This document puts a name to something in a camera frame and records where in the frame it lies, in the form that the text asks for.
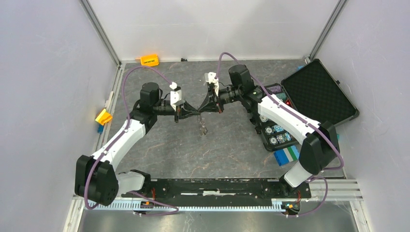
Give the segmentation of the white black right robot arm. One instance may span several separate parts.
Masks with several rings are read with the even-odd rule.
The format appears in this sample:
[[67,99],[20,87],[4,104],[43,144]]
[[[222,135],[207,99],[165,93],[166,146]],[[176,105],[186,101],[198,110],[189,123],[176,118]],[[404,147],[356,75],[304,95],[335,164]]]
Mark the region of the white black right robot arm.
[[300,145],[300,155],[293,167],[280,178],[279,191],[285,197],[292,197],[299,186],[323,170],[338,158],[339,167],[344,165],[340,155],[335,126],[326,121],[320,123],[294,110],[253,78],[246,65],[234,65],[229,69],[231,84],[220,88],[215,72],[207,72],[207,96],[200,112],[223,112],[224,104],[239,101],[258,118],[265,117],[288,132]]

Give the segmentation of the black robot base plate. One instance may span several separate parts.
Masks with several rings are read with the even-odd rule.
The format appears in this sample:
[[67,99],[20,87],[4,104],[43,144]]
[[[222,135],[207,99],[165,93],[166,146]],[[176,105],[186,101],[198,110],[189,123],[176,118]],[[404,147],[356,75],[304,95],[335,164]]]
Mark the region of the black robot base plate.
[[145,183],[142,193],[173,206],[270,206],[272,199],[309,199],[309,184],[289,188],[269,178],[158,178]]

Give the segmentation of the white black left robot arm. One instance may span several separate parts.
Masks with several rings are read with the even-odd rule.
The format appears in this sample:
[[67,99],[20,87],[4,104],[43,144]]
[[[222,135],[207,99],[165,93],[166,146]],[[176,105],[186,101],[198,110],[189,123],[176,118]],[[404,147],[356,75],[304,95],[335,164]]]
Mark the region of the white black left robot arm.
[[150,175],[138,170],[117,174],[116,169],[130,151],[157,122],[158,116],[173,116],[175,121],[197,115],[198,111],[182,98],[181,88],[170,85],[170,99],[162,99],[162,90],[154,82],[143,84],[119,131],[91,156],[82,155],[76,162],[74,192],[86,202],[108,206],[116,196],[134,191],[140,197],[152,191]]

